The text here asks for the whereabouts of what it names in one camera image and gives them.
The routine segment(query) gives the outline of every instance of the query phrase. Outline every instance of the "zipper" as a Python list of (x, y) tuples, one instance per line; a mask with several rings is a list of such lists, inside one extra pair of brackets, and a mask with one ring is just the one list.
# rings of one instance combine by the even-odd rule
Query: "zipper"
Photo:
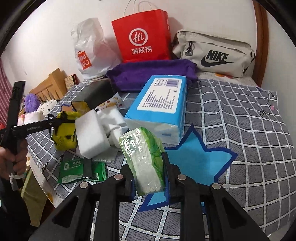
[(248, 45), (250, 45), (249, 43), (244, 42), (244, 41), (240, 41), (240, 40), (229, 39), (229, 38), (220, 37), (220, 36), (212, 36), (212, 35), (209, 35), (210, 33), (208, 33), (208, 34), (203, 34), (203, 33), (192, 32), (192, 31), (178, 31), (178, 32), (176, 32), (175, 35), (177, 36), (178, 33), (193, 33), (193, 34), (201, 34), (201, 35), (205, 35), (205, 36), (210, 36), (210, 37), (215, 37), (215, 38), (220, 38), (220, 39), (225, 39), (225, 40), (231, 40), (231, 41), (236, 41), (236, 42), (240, 42), (240, 43), (244, 43), (244, 44), (248, 44)]
[(186, 56), (192, 56), (193, 55), (193, 51), (192, 51), (192, 41), (189, 42), (188, 48), (186, 49), (185, 52)]

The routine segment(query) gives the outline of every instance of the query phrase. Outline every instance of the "white plastic bag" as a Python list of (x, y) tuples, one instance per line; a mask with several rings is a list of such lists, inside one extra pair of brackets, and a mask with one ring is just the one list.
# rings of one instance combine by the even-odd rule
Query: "white plastic bag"
[(116, 53), (105, 42), (103, 29), (97, 18), (89, 18), (72, 30), (75, 57), (84, 80), (92, 80), (106, 74), (120, 64)]

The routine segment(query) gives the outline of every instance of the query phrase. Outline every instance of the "small box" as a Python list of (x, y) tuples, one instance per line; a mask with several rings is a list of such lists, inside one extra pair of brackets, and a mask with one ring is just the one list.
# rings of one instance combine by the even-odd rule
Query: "small box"
[(178, 145), (184, 133), (186, 77), (153, 75), (125, 115), (130, 130), (145, 127), (163, 143)]
[(71, 105), (75, 111), (84, 115), (109, 100), (114, 94), (109, 79), (96, 80), (84, 87), (72, 100)]
[(75, 74), (65, 78), (65, 85), (66, 85), (67, 91), (69, 91), (74, 85), (77, 85), (77, 84), (78, 83), (77, 83), (77, 78)]

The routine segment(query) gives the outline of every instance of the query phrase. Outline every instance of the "nike logo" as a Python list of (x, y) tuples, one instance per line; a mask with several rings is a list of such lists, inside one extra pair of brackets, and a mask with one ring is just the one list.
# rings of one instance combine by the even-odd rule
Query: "nike logo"
[[(204, 67), (212, 67), (212, 66), (221, 65), (221, 64), (234, 63), (234, 62), (225, 61), (228, 55), (229, 54), (222, 53), (219, 51), (209, 50), (208, 55), (204, 56), (200, 63)], [(210, 59), (216, 62), (207, 62), (206, 59)]]
[(216, 62), (216, 63), (210, 63), (210, 62), (207, 62), (205, 60), (206, 58), (206, 55), (202, 58), (200, 64), (204, 67), (212, 67), (212, 66), (217, 66), (217, 65), (221, 65), (221, 64), (230, 64), (230, 63), (234, 63), (234, 62)]

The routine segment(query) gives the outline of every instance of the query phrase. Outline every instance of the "green packet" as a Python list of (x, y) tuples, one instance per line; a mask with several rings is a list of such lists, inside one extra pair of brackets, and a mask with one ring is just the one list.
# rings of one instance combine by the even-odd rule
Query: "green packet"
[[(91, 164), (94, 179), (88, 179), (92, 182), (103, 182), (107, 179), (105, 163), (92, 162)], [(72, 183), (82, 179), (83, 175), (83, 159), (77, 158), (70, 161), (62, 161), (59, 167), (58, 183)]]

